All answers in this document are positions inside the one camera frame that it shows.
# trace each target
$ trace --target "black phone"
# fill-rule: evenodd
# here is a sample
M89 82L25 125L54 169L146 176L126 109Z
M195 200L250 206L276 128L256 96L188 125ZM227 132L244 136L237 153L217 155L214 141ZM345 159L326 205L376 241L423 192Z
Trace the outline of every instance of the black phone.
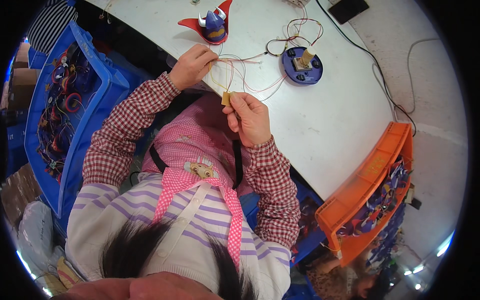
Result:
M367 8L369 6L364 0L340 0L328 11L340 24L343 24Z

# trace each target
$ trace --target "white table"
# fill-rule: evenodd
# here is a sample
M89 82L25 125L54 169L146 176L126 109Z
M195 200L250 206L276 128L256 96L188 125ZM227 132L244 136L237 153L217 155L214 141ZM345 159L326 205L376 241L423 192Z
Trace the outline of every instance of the white table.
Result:
M201 0L192 5L190 0L88 1L101 9L106 8L106 12L176 59L194 44L206 44L195 31L177 22L198 17L199 12L205 16L208 10L213 11L222 2ZM327 0L320 2L325 9L330 6ZM270 111L271 130L278 148L326 200L365 159L393 117L373 74L372 59L341 36L315 0L306 8L308 16L324 27L323 36L314 46L324 67L322 78L309 86L298 86L287 79L264 103ZM287 23L302 15L301 8L285 0L233 0L229 37L222 53L241 58L259 54L265 51L270 39L285 38ZM315 22L305 24L301 35L313 41L318 28ZM342 25L342 29L365 47L348 23ZM284 42L273 42L270 50L278 53L283 46ZM218 53L220 46L212 46L212 50ZM260 60L261 64L247 64L246 82L256 90L268 87L284 74L280 58L265 55ZM239 62L235 66L242 68ZM213 77L223 85L226 72L223 63L217 63L212 69ZM210 75L204 81L220 95L225 91L212 82ZM242 85L242 79L235 74L230 90L242 91ZM262 100L274 89L253 95Z

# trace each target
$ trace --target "finger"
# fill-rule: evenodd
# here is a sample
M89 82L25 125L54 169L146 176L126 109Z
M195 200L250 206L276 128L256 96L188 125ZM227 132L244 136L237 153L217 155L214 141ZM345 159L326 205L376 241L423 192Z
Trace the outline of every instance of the finger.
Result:
M238 132L239 131L239 122L237 119L237 116L235 116L235 113L229 113L227 115L227 120L228 120L228 126L230 129L232 129L233 132Z
M208 50L207 52L203 53L201 56L199 56L195 60L195 64L198 68L203 68L205 65L207 65L212 60L217 60L218 59L218 55L215 52L213 52L210 49L207 49L207 50Z
M196 44L192 48L190 48L186 54L191 55L192 58L196 59L197 57L201 56L207 51L211 51L207 46L201 45L201 44Z
M204 66L203 69L200 70L200 72L198 72L197 79L200 81L202 78L205 77L205 75L208 74L208 71L210 71L210 66L207 64L206 66Z
M247 102L245 102L245 100L243 100L237 94L237 92L230 93L230 104L242 119L248 118L252 114L252 111L250 110Z
M222 109L222 111L223 111L224 114L228 115L229 113L233 112L234 109L233 109L233 107L231 107L231 106L225 106L225 107Z
M259 107L259 106L263 105L260 102L260 100L258 100L254 96L250 95L249 93L238 92L237 94L240 98L242 98L243 100L245 100L245 102L247 102L248 107L250 107L250 109L254 109L256 107Z

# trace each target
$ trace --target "striped shirt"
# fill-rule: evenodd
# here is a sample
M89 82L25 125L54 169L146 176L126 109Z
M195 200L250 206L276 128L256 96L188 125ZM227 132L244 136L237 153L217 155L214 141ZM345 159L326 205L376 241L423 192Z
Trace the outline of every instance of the striped shirt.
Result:
M69 260L88 280L101 278L101 248L127 219L152 222L163 190L162 174L140 173L139 181L122 195L115 186L103 183L87 184L80 190L69 218L67 247ZM142 276L172 272L217 292L218 271L207 235L226 244L232 220L220 189L203 183L176 194L164 218L176 222L142 270ZM288 248L260 239L244 216L240 267L248 270L260 292L259 299L280 299L285 294L290 286L290 257Z
M77 20L77 12L66 0L48 0L27 31L30 45L49 54L68 22Z

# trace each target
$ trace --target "hand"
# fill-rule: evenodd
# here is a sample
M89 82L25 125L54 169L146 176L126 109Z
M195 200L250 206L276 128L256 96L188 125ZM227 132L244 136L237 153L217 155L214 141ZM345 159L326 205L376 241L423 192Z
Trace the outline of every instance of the hand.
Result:
M209 62L218 55L204 45L196 44L180 56L168 74L175 87L182 91L199 83L209 71Z
M228 114L228 126L239 133L245 147L253 148L270 140L270 119L265 104L250 94L237 92L230 93L230 104L232 107L225 106L223 113Z

